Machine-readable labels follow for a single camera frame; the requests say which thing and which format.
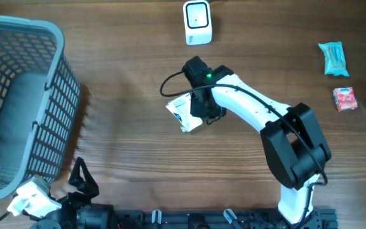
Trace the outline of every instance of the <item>plastic basket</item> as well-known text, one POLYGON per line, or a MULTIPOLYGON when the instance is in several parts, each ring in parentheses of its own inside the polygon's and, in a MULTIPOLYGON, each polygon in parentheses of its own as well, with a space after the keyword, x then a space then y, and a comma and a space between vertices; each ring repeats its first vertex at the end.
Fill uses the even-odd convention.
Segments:
POLYGON ((0 199, 60 175, 80 86, 50 22, 0 16, 0 199))

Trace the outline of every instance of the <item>basket bottom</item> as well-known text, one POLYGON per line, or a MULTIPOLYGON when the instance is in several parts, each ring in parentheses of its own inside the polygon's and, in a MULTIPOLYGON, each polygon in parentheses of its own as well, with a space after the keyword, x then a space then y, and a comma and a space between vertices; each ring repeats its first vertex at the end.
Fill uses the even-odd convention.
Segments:
POLYGON ((18 173, 45 81, 45 74, 19 74, 7 91, 0 112, 0 183, 9 184, 18 173))

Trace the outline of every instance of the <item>blue packet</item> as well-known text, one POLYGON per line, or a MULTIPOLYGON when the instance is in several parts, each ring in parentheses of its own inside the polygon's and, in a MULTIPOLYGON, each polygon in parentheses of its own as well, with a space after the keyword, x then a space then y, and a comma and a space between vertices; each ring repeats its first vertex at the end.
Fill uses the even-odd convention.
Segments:
POLYGON ((342 50, 342 44, 340 41, 318 44, 318 46, 324 53, 324 74, 349 76, 344 51, 342 50))

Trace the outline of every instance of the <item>wooden tabletop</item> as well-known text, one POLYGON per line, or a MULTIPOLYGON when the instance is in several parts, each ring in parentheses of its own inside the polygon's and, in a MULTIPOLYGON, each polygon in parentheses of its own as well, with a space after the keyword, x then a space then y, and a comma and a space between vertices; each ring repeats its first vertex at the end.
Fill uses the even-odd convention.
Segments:
MULTIPOLYGON (((366 1, 217 1, 213 40, 187 46, 183 2, 0 5, 0 15, 49 20, 65 35, 65 54, 82 101, 62 176, 84 158, 100 186, 96 203, 117 209, 200 210, 276 207, 280 184, 259 134, 228 112, 189 134, 166 110, 159 86, 199 55, 268 97, 309 105, 332 150, 329 185, 313 203, 335 208, 340 228, 366 228, 366 1), (351 77, 324 75, 318 43, 342 41, 351 77), (332 91, 353 87, 359 108, 337 112, 332 91)), ((189 88, 185 77, 165 91, 189 88)), ((0 215, 9 204, 0 201, 0 215)), ((28 228, 8 216, 0 228, 28 228)))

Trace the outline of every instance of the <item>red and white box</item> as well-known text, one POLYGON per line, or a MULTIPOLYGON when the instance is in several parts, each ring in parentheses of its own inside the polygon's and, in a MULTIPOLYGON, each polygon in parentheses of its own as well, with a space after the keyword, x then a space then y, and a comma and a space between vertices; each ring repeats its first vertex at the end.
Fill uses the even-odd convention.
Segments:
POLYGON ((352 87, 336 88, 333 90, 333 95, 338 111, 355 109, 358 107, 352 87))

